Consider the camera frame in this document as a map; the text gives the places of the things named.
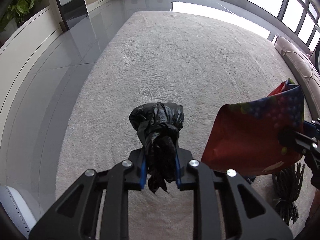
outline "white shaggy rug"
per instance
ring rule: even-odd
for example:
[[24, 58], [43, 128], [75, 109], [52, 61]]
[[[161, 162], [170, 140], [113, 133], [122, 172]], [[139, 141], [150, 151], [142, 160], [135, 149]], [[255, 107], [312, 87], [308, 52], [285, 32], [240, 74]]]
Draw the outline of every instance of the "white shaggy rug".
[[[141, 147], [128, 119], [135, 107], [157, 101], [183, 105], [179, 145], [201, 159], [222, 105], [262, 98], [287, 78], [294, 79], [273, 44], [250, 31], [202, 16], [135, 13], [79, 94], [61, 150], [56, 196], [86, 169], [110, 169]], [[310, 121], [307, 106], [305, 120]], [[294, 235], [304, 227], [314, 195], [309, 168], [305, 173]], [[258, 177], [253, 187], [267, 200], [275, 198], [270, 175]], [[192, 239], [192, 192], [178, 191], [175, 183], [168, 192], [153, 195], [146, 186], [129, 193], [131, 240]]]

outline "red bag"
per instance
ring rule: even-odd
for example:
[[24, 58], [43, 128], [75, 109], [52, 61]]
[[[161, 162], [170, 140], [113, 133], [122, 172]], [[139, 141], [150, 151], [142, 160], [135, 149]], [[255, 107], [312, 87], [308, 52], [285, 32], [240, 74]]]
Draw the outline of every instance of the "red bag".
[[278, 132], [292, 127], [302, 132], [304, 96], [291, 79], [268, 97], [224, 105], [214, 121], [201, 161], [211, 169], [234, 169], [241, 175], [265, 175], [293, 165], [297, 152], [278, 143]]

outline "gray floor tile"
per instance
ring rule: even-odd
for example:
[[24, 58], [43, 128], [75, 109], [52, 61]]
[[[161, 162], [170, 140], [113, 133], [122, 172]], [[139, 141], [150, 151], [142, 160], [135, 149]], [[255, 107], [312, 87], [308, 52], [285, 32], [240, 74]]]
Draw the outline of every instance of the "gray floor tile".
[[167, 8], [172, 10], [173, 0], [145, 0], [147, 8]]
[[38, 72], [65, 66], [78, 65], [82, 56], [70, 33], [65, 33], [63, 41], [43, 63]]
[[20, 103], [31, 84], [35, 74], [30, 74], [25, 77], [24, 81], [20, 85], [18, 92], [11, 104], [7, 120], [5, 121], [4, 131], [2, 134], [1, 147], [0, 147], [0, 179], [3, 183], [6, 183], [6, 156], [8, 152], [9, 140], [12, 131], [12, 126], [18, 109], [20, 107]]
[[94, 64], [79, 65], [71, 74], [46, 131], [39, 177], [39, 199], [46, 211], [55, 201], [55, 185], [60, 151], [72, 109]]
[[59, 99], [63, 93], [63, 91], [65, 90], [66, 85], [69, 82], [69, 79], [71, 77], [71, 75], [73, 74], [73, 72], [76, 70], [76, 66], [71, 66], [68, 68], [68, 70], [65, 72], [64, 76], [61, 78], [61, 81], [59, 82], [59, 84], [57, 84], [57, 87], [51, 97], [51, 100], [47, 106], [47, 109], [45, 111], [44, 117], [42, 119], [40, 128], [39, 128], [39, 132], [38, 132], [38, 136], [34, 145], [34, 149], [33, 149], [33, 156], [34, 156], [34, 162], [32, 164], [31, 169], [32, 170], [38, 170], [37, 172], [33, 172], [31, 173], [31, 180], [34, 181], [36, 184], [39, 185], [39, 176], [40, 176], [40, 169], [39, 167], [41, 167], [41, 163], [43, 162], [43, 160], [45, 160], [47, 158], [47, 156], [44, 154], [44, 143], [45, 143], [45, 139], [47, 137], [47, 131], [49, 128], [49, 125], [52, 121], [52, 115], [57, 107], [57, 104], [59, 102]]
[[89, 17], [83, 19], [70, 29], [69, 32], [81, 57], [84, 57], [97, 40]]
[[84, 56], [84, 58], [80, 61], [80, 64], [95, 63], [100, 57], [102, 51], [100, 50], [99, 41], [96, 41]]
[[92, 27], [94, 33], [99, 42], [100, 51], [103, 51], [104, 48], [107, 46], [109, 39], [107, 35], [107, 31], [104, 27], [102, 15], [99, 13], [91, 19]]
[[108, 25], [108, 27], [106, 28], [108, 43], [114, 38], [116, 33], [120, 30], [120, 28], [122, 27], [122, 25], [124, 25], [126, 21], [127, 18], [125, 18], [125, 14], [118, 14], [114, 16], [112, 24]]
[[[39, 199], [39, 184], [34, 178], [39, 176], [41, 160], [41, 156], [34, 152], [34, 147], [46, 109], [67, 70], [66, 67], [36, 74], [12, 126], [6, 161], [7, 185], [21, 193], [26, 203], [31, 205], [32, 212], [38, 210], [34, 210], [33, 204], [33, 199], [37, 199], [37, 202]], [[25, 191], [32, 195], [32, 199], [23, 194]]]
[[117, 22], [119, 27], [122, 27], [126, 21], [125, 10], [126, 8], [124, 6], [124, 0], [115, 0], [112, 5], [105, 7], [101, 11], [105, 29], [107, 29], [114, 22]]
[[54, 50], [59, 46], [59, 44], [66, 39], [66, 36], [62, 34], [58, 38], [55, 39], [53, 43], [50, 44], [50, 46], [42, 53], [42, 55], [39, 57], [39, 59], [36, 61], [36, 63], [33, 65], [33, 67], [30, 69], [28, 75], [32, 75], [38, 72], [38, 70], [42, 67], [42, 65], [46, 62], [47, 58], [54, 52]]

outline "potted plant leaf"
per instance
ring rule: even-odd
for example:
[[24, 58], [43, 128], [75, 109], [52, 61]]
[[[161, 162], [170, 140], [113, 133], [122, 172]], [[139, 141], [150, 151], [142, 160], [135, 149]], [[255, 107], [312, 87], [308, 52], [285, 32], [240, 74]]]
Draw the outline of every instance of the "potted plant leaf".
[[32, 12], [35, 3], [42, 0], [12, 0], [0, 20], [0, 41], [2, 44], [25, 22], [25, 16]]

